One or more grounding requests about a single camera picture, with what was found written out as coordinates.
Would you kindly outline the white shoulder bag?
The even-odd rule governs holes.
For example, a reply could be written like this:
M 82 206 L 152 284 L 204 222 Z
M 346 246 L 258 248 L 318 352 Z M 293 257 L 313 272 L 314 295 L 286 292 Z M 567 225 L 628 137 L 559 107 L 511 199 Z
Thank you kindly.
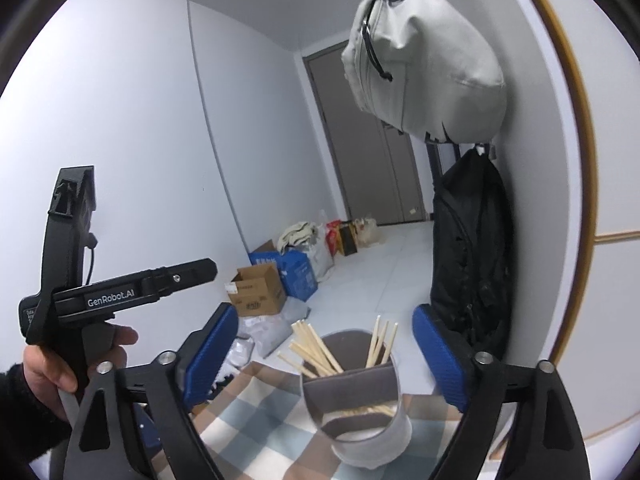
M 341 55 L 356 104 L 431 143 L 487 143 L 506 116 L 494 49 L 447 0 L 362 0 Z

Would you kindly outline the left hand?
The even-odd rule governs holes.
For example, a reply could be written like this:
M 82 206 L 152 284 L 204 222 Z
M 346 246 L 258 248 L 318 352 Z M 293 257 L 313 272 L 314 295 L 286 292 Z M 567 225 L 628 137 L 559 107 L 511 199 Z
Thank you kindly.
M 116 325 L 111 349 L 88 367 L 87 374 L 93 375 L 103 361 L 110 361 L 114 367 L 124 367 L 127 364 L 125 347 L 132 346 L 138 339 L 139 335 L 132 327 Z M 60 391 L 73 396 L 78 387 L 76 376 L 68 364 L 49 349 L 27 346 L 23 352 L 23 372 L 35 397 L 67 422 Z

